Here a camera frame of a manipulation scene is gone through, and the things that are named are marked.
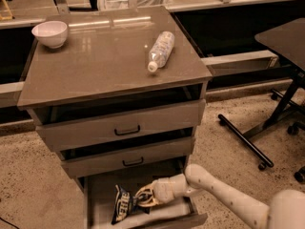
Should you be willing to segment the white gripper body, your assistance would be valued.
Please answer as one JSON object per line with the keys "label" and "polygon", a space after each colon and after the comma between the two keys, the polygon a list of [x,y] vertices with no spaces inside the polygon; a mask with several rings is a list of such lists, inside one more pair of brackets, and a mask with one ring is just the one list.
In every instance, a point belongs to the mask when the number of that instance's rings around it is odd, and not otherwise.
{"label": "white gripper body", "polygon": [[154,200],[158,204],[169,203],[183,197],[188,189],[188,182],[183,174],[173,177],[163,177],[152,183]]}

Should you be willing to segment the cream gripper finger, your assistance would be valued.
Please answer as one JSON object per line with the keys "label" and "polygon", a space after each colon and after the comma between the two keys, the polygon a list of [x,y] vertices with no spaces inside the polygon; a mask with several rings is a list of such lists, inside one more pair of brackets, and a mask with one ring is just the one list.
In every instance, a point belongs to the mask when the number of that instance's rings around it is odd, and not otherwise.
{"label": "cream gripper finger", "polygon": [[153,197],[142,198],[137,201],[137,205],[140,207],[144,207],[144,208],[154,207],[159,204],[160,204],[160,202],[156,198],[153,198]]}
{"label": "cream gripper finger", "polygon": [[135,194],[138,198],[141,197],[151,197],[153,195],[153,184],[150,183],[148,185],[143,186],[142,188],[140,188],[136,194]]}

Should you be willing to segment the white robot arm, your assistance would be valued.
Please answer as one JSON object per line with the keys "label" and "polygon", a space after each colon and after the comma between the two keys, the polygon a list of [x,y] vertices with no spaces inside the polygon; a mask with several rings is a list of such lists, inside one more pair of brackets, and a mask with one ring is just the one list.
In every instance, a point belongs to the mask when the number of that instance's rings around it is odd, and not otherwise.
{"label": "white robot arm", "polygon": [[183,174],[164,177],[136,192],[137,204],[153,207],[181,197],[207,191],[252,229],[305,229],[305,194],[297,190],[276,193],[269,205],[220,181],[198,164],[190,164]]}

